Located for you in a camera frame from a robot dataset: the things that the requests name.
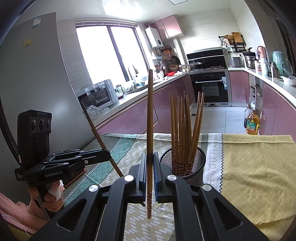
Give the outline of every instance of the ceiling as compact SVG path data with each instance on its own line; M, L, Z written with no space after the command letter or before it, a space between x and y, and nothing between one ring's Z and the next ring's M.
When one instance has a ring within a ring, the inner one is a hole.
M170 15L230 8L230 0L188 0L173 5L168 0L37 0L17 24L50 12L57 21L70 18L113 17L153 23Z

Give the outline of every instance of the tile floor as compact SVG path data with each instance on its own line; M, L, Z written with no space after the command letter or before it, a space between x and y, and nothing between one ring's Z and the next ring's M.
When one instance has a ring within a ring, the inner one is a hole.
M246 134L244 111L246 107L204 107L201 133ZM190 110L192 130L195 122L196 107Z

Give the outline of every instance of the hand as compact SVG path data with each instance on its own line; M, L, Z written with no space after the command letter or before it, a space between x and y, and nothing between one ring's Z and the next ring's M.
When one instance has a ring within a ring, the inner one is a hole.
M59 188L61 194L64 191L64 187L59 186L60 185L60 181L56 181L53 182L51 184L51 189L52 190L57 190ZM38 198L38 189L36 187L30 187L27 186L28 192L30 194L30 196L37 200ZM61 197L59 200L56 200L56 197L54 195L52 195L51 193L47 193L44 196L44 202L42 204L43 207L45 207L47 210L51 211L51 212L57 212L58 210L60 210L60 208L63 206L64 204L64 200Z

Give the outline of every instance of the white water heater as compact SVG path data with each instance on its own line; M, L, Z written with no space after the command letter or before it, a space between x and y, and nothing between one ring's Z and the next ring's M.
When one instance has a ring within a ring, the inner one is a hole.
M159 36L159 33L156 28L148 27L145 29L148 39L150 41L152 48L161 48L163 47L163 42Z

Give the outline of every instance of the wooden cutting board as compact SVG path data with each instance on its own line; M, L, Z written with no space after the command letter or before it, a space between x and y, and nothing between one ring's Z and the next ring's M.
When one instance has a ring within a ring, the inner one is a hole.
M232 36L236 43L243 43L242 37L240 36L239 32L232 33Z

